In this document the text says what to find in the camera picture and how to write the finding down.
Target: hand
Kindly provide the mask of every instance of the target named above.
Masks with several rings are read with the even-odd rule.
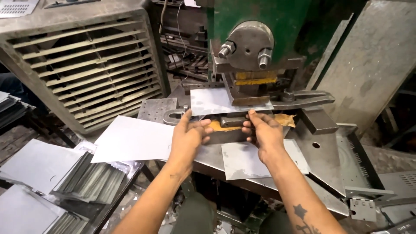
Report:
[[[283,127],[273,118],[266,114],[257,114],[256,111],[250,110],[246,116],[250,121],[243,123],[242,131],[253,135],[247,137],[247,141],[259,148],[258,155],[260,161],[266,166],[273,157],[285,152],[283,144]]]
[[[198,147],[209,141],[208,134],[214,130],[204,128],[211,123],[210,119],[189,123],[192,111],[189,109],[173,130],[171,154],[165,166],[175,170],[175,173],[185,179],[192,172],[192,162]]]

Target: star tattoo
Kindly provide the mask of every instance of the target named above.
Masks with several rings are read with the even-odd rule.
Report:
[[[301,204],[293,206],[293,208],[295,209],[295,215],[299,216],[299,218],[303,220],[303,218],[305,217],[305,213],[308,211],[305,210]]]

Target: cable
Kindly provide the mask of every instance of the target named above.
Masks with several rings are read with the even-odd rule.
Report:
[[[179,4],[178,13],[176,14],[176,23],[178,24],[178,33],[179,33],[179,37],[180,37],[180,39],[181,39],[181,41],[182,41],[182,44],[183,44],[183,49],[184,49],[184,51],[183,51],[183,56],[182,56],[182,66],[183,66],[183,70],[184,70],[184,71],[186,71],[186,70],[185,70],[185,63],[183,62],[183,59],[185,58],[185,54],[186,54],[186,46],[185,46],[185,43],[183,42],[183,39],[182,39],[182,37],[181,37],[181,30],[179,29],[179,22],[178,22],[178,15],[179,15],[179,11],[181,10],[181,5],[182,5],[184,2],[185,2],[185,0],[183,0],[183,1]]]
[[[165,3],[163,4],[162,14],[160,16],[160,28],[159,33],[162,33],[162,25],[163,25],[163,16],[165,15],[165,10],[168,5],[168,0],[165,0]]]

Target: forearm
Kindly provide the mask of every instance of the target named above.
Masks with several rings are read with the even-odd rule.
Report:
[[[156,234],[183,178],[166,164],[113,234]]]
[[[266,164],[279,190],[294,233],[344,234],[286,151]]]

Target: air cooler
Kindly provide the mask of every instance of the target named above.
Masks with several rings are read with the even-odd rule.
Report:
[[[0,60],[70,129],[88,134],[170,93],[150,0],[57,4],[0,19]]]

